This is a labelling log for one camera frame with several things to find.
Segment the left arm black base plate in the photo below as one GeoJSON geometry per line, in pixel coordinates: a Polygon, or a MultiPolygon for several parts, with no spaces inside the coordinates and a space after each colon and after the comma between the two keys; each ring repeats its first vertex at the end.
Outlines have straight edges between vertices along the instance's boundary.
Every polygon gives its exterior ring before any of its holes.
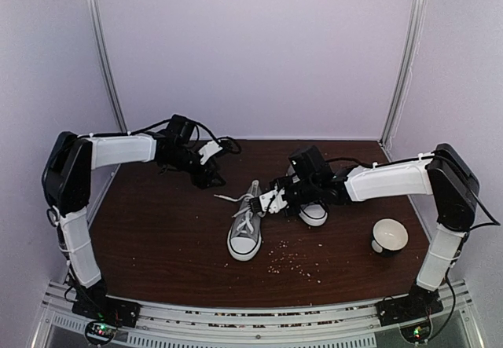
{"type": "Polygon", "coordinates": [[[103,321],[116,327],[128,328],[136,326],[140,309],[141,306],[137,302],[114,299],[108,296],[93,300],[85,295],[77,295],[72,306],[74,314],[103,321]]]}

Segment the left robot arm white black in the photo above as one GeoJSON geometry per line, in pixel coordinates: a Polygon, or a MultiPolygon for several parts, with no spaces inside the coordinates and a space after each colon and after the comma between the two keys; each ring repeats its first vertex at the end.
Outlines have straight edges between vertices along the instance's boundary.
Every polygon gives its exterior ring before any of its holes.
{"type": "Polygon", "coordinates": [[[240,145],[228,136],[210,134],[196,147],[189,141],[200,122],[173,115],[145,128],[126,133],[78,135],[60,133],[42,172],[46,215],[56,229],[59,248],[69,263],[78,302],[97,320],[108,318],[112,300],[98,267],[89,234],[87,207],[91,174],[102,167],[126,163],[156,163],[162,171],[186,172],[199,189],[223,186],[217,157],[238,154],[240,145]]]}

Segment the grey sneaker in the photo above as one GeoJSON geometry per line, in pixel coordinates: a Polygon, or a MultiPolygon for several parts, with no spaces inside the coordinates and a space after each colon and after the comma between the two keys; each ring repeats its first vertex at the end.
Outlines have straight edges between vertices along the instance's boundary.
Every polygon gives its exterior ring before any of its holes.
{"type": "MultiPolygon", "coordinates": [[[[289,165],[286,175],[292,178],[294,183],[302,181],[292,165],[289,165]]],[[[299,207],[299,217],[309,226],[319,227],[325,224],[328,212],[319,203],[310,202],[301,204],[299,207]]]]}
{"type": "Polygon", "coordinates": [[[253,206],[253,199],[260,197],[262,190],[258,179],[251,182],[248,191],[238,198],[214,194],[214,197],[232,203],[240,203],[239,210],[233,215],[233,224],[227,235],[227,247],[230,255],[240,262],[250,261],[258,253],[262,244],[261,221],[267,211],[260,202],[253,206]]]}

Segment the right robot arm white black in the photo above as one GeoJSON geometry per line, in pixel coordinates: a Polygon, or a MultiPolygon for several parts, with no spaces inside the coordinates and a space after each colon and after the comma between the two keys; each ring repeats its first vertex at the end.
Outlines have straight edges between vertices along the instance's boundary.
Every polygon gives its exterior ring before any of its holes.
{"type": "Polygon", "coordinates": [[[267,212],[298,214],[309,203],[326,208],[395,196],[433,197],[438,228],[402,306],[413,318],[428,310],[461,254],[478,204],[479,181],[453,147],[440,144],[432,152],[392,163],[347,157],[347,166],[339,170],[331,167],[335,159],[326,159],[314,145],[293,152],[288,160],[293,172],[272,181],[267,212]]]}

